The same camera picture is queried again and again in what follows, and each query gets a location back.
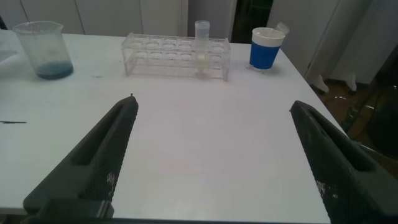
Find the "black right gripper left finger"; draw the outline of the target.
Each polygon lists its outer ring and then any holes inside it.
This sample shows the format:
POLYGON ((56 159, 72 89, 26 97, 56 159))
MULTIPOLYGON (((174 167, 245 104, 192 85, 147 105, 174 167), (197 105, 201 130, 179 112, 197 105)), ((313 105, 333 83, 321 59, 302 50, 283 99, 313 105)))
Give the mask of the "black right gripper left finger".
POLYGON ((117 102, 24 199, 33 215, 51 199, 111 201, 139 105, 134 96, 117 102))

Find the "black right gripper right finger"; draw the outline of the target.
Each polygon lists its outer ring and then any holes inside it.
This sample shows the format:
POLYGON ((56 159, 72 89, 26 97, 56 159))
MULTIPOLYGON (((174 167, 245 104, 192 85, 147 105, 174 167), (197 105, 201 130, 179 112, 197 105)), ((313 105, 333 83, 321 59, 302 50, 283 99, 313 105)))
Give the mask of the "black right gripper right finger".
POLYGON ((397 179, 314 107, 290 112, 330 221, 397 222, 397 179))

